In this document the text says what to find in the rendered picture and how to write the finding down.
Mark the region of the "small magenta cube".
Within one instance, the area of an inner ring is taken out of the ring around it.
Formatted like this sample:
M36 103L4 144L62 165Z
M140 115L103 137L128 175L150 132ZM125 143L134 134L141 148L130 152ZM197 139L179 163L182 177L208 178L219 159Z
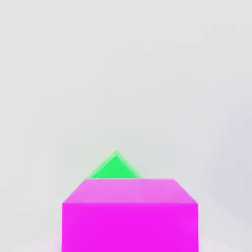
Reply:
M62 252L199 252L198 204L173 179L85 179L62 204Z

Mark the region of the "small green cube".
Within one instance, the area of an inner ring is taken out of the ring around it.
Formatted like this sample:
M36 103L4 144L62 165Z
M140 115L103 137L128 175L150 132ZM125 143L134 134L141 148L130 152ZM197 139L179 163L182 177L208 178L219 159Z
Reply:
M101 163L88 176L88 179L96 178L141 178L140 174L126 161L119 151L114 151L103 163Z

